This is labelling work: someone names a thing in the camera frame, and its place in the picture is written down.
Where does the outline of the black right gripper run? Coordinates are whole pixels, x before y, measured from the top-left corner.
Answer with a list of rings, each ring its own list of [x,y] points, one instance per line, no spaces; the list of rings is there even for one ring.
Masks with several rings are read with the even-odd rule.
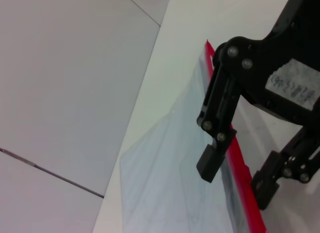
[[[234,37],[213,64],[196,120],[212,137],[196,164],[203,180],[213,181],[236,136],[240,96],[279,119],[320,129],[320,0],[288,0],[264,39]]]

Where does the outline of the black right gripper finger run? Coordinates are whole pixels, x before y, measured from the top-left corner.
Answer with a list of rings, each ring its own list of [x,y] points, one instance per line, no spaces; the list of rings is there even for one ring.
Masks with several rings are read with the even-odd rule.
[[[320,169],[320,130],[302,127],[280,151],[271,151],[251,181],[258,208],[268,207],[280,185],[280,178],[302,184],[310,182]]]

